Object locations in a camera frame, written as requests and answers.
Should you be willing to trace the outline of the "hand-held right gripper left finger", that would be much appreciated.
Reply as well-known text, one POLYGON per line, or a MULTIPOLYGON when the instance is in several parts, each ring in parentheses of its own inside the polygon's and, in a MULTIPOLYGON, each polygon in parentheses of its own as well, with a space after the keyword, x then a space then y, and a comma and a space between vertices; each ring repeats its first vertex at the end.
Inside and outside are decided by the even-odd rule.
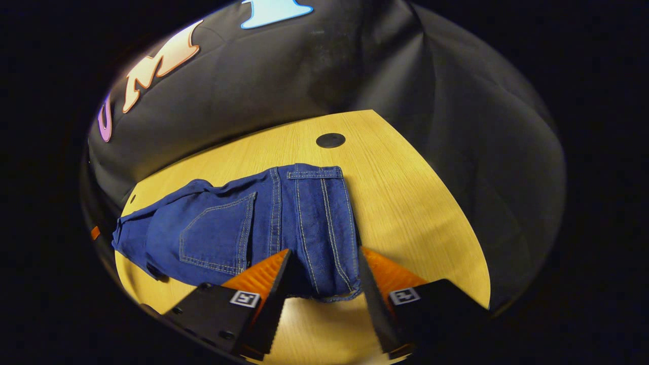
POLYGON ((292 271, 285 249, 221 285, 200 284, 162 321, 218 353, 261 361, 273 346, 292 271))

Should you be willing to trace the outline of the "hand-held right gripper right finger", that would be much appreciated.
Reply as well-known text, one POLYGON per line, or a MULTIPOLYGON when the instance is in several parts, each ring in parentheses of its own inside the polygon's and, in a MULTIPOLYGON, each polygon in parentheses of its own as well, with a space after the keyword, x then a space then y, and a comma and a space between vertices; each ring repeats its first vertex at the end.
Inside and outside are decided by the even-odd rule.
POLYGON ((383 353, 428 357, 484 325, 490 312, 448 279, 429 282, 364 246, 359 277, 383 353))

